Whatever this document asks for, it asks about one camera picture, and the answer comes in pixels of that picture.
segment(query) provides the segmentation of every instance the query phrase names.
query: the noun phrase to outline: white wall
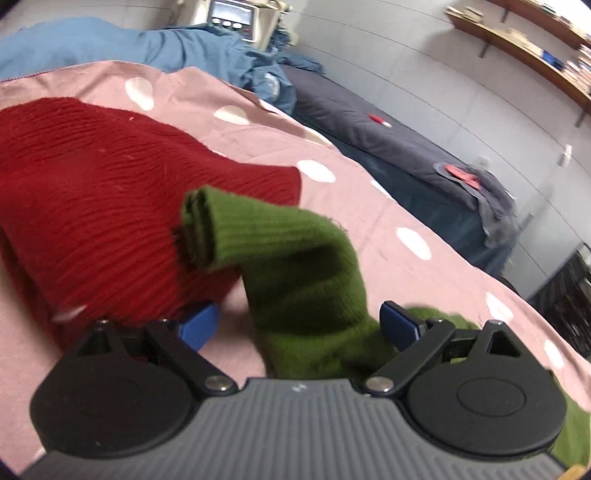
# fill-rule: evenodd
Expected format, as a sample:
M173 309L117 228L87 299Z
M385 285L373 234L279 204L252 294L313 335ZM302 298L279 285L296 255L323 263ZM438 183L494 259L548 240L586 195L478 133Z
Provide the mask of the white wall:
M21 27L65 17L99 17L125 28L166 26L175 0L20 0L0 20L0 37Z
M520 215L541 197L551 202L522 234L506 276L529 296L574 251L591 242L591 120L574 127L580 108L554 85L505 53L456 31L448 0L312 0L298 25L301 53L322 61L328 76L462 160L480 155L517 197ZM503 10L465 0L498 27ZM507 27L567 60L575 55L544 30L510 14ZM564 145L567 170L554 171Z

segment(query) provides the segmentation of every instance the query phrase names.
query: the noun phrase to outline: pink bedsheet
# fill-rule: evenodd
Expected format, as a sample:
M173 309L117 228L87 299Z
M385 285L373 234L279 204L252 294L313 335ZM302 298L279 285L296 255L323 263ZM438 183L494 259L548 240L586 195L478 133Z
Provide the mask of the pink bedsheet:
M0 83L0 108L43 96L74 96L144 113L240 162L298 166L303 178L301 207L348 231L359 255L369 311L375 317L384 300L394 300L458 312L480 325L493 318L506 321L538 360L555 372L563 388L591 410L591 365L540 315L469 265L321 135L253 94L197 68L165 74L118 61ZM240 383L265 375L240 285L222 312L219 331L202 354ZM28 418L28 401L57 355L0 270L0 458L16 470L24 468L41 446Z

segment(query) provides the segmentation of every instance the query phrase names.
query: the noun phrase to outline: red knit fabric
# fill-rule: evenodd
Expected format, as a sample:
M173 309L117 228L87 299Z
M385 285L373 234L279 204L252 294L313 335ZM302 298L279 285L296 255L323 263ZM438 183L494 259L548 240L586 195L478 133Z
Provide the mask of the red knit fabric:
M179 242L184 194L205 184L277 205L301 191L296 168L237 163L135 112L71 98L0 111L0 252L61 346L100 317L138 325L227 295L237 272L195 270Z

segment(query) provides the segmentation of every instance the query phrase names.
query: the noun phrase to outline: display screen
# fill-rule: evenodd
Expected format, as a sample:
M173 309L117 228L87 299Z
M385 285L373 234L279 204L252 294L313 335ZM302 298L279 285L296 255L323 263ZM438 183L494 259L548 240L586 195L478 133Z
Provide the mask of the display screen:
M214 2L212 8L212 17L238 22L243 25L251 24L252 10L238 5L227 4L225 2Z

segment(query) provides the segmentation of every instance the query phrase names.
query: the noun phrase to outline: folded clothing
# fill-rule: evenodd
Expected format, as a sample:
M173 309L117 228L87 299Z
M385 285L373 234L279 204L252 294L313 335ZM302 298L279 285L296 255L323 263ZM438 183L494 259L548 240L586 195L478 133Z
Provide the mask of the folded clothing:
M203 187L183 210L199 267L240 267L263 354L279 378L362 382L396 350L371 318L355 250L330 220Z
M490 172L471 166L462 168L445 163L435 163L434 170L442 177L461 185L478 200L482 229L486 234L485 245L496 248L512 245L519 235L515 200Z
M0 125L0 252L61 346L100 317L138 325L227 295L236 271L184 259L187 191L299 202L296 168L237 163L135 112L40 99L0 110Z

